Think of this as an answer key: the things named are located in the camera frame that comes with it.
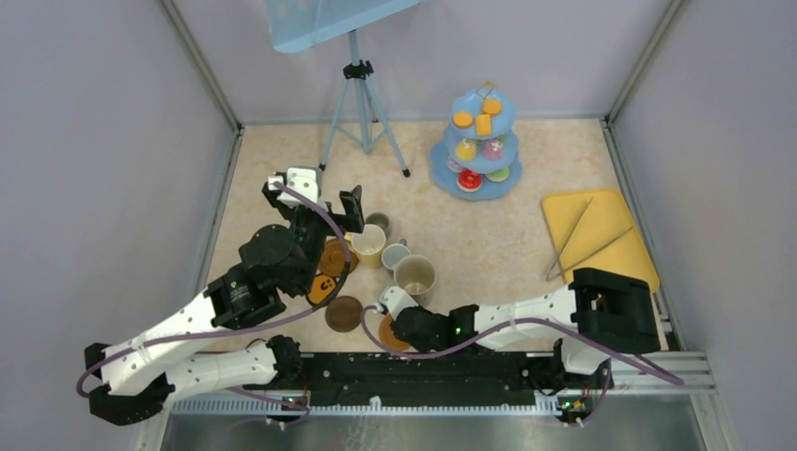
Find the yellow mug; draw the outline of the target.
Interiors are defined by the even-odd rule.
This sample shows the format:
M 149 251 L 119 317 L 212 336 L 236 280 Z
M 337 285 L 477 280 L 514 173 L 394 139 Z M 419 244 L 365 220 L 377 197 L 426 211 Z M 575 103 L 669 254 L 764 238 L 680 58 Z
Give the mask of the yellow mug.
M 348 233 L 347 237 L 361 265 L 372 269 L 381 268 L 386 235 L 379 226 L 365 225 L 361 233 Z

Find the orange-brown coaster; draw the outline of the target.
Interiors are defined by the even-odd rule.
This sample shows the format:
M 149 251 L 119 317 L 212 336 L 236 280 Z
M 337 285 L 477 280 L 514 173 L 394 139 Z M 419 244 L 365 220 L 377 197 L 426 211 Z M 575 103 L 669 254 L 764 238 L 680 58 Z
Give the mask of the orange-brown coaster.
M 412 346 L 409 343 L 401 341 L 391 329 L 393 318 L 390 315 L 385 315 L 380 323 L 378 336 L 380 341 L 390 350 L 404 352 L 409 350 Z

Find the orange smiley coaster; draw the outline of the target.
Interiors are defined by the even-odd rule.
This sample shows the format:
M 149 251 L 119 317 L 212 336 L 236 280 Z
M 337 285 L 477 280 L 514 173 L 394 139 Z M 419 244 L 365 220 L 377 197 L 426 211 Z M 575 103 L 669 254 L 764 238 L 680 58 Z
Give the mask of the orange smiley coaster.
M 323 273 L 317 273 L 312 281 L 309 292 L 305 299 L 310 305 L 319 305 L 324 302 L 327 296 L 337 287 L 337 280 Z

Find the large cream mug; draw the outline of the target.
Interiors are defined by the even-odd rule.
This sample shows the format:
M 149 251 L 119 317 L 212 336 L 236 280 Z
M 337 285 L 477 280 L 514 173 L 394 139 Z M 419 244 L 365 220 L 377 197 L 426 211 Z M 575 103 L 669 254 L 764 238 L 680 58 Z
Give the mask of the large cream mug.
M 437 281 L 432 261 L 421 255 L 404 257 L 394 269 L 395 284 L 406 291 L 418 304 L 428 306 Z

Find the dark brown coaster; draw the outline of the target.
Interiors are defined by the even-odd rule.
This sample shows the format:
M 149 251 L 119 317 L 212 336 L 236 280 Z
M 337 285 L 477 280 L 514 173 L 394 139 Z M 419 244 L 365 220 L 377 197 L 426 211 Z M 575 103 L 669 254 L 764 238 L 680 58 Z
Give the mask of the dark brown coaster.
M 357 298 L 340 296 L 327 305 L 324 319 L 327 326 L 333 331 L 348 333 L 360 325 L 362 311 L 363 306 Z

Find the purple donut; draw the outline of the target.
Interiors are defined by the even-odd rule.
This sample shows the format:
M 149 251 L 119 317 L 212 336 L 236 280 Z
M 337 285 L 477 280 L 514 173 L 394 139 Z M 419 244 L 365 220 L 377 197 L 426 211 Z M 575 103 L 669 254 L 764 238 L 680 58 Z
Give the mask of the purple donut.
M 458 163 L 455 159 L 453 159 L 451 156 L 447 157 L 446 164 L 447 167 L 454 173 L 459 174 L 464 170 L 464 167 L 460 163 Z

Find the red donut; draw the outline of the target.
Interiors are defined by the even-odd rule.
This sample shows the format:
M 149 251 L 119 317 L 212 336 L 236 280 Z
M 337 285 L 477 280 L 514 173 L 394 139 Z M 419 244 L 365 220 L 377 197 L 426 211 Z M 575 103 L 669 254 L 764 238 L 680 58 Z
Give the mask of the red donut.
M 474 171 L 464 169 L 458 174 L 457 186 L 463 192 L 477 192 L 482 187 L 482 184 L 482 175 Z

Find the metal tongs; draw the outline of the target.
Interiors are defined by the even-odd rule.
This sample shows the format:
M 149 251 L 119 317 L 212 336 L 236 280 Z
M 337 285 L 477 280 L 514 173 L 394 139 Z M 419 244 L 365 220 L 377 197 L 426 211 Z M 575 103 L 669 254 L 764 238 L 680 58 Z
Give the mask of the metal tongs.
M 611 190 L 550 194 L 542 208 L 555 249 L 546 281 L 586 264 L 597 268 L 635 229 L 622 196 Z

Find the yellow cupcake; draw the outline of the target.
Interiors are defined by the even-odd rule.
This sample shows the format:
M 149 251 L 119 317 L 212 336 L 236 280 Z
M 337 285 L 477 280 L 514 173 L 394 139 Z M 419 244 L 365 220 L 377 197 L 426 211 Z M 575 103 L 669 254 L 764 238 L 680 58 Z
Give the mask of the yellow cupcake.
M 464 138 L 455 146 L 455 156 L 462 161 L 472 161 L 478 154 L 479 141 Z

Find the green donut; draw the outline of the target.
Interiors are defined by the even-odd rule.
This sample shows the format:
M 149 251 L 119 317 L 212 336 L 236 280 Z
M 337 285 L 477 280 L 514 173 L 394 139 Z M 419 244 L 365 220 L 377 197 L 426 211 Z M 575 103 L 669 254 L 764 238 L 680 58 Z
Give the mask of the green donut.
M 509 177 L 509 175 L 510 175 L 510 168 L 504 167 L 486 174 L 485 177 L 489 181 L 498 183 L 506 180 Z

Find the pink cupcake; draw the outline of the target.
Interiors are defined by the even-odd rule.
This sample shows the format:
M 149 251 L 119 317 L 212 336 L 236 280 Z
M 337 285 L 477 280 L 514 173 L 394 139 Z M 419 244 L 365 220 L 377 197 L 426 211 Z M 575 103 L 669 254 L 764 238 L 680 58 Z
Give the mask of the pink cupcake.
M 501 160 L 504 155 L 504 140 L 496 137 L 483 141 L 481 155 L 488 161 Z

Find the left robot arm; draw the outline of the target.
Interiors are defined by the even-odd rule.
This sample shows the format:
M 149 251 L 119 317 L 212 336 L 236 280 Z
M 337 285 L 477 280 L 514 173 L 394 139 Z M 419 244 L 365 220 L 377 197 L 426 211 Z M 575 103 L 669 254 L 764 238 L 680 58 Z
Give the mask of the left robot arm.
M 361 232 L 362 190 L 339 194 L 343 211 L 310 197 L 310 186 L 285 174 L 263 187 L 283 223 L 266 225 L 239 250 L 240 262 L 210 282 L 179 311 L 116 345 L 84 351 L 86 375 L 99 385 L 77 387 L 92 415 L 116 425 L 136 424 L 188 397 L 274 383 L 290 388 L 301 377 L 298 344 L 277 335 L 239 351 L 213 353 L 217 340 L 290 323 L 284 296 L 309 294 L 329 237 Z

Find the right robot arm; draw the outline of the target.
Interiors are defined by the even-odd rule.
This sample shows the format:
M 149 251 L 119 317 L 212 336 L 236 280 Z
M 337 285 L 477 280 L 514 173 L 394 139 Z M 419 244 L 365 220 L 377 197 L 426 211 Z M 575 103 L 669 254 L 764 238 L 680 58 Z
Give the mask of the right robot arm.
M 386 288 L 379 313 L 391 317 L 394 336 L 434 356 L 465 349 L 500 350 L 544 337 L 559 341 L 554 380 L 575 387 L 607 359 L 661 350 L 647 282 L 593 268 L 537 298 L 497 305 L 468 304 L 439 314 L 405 289 Z

